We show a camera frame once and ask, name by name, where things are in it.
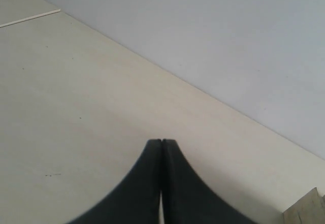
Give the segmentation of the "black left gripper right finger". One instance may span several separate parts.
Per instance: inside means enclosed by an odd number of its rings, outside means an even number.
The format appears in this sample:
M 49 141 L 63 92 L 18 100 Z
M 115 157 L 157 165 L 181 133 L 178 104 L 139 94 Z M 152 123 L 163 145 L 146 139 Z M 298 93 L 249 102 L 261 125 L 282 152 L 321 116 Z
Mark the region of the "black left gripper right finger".
M 254 223 L 201 179 L 171 139 L 162 141 L 161 193 L 165 223 Z

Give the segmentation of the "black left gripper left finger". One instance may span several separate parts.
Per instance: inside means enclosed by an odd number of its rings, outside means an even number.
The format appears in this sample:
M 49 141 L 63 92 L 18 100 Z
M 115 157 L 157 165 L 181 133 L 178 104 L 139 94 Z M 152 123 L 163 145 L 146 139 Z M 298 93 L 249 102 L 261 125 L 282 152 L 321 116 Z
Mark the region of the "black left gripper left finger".
M 161 140 L 147 141 L 123 180 L 70 223 L 159 223 L 161 160 Z

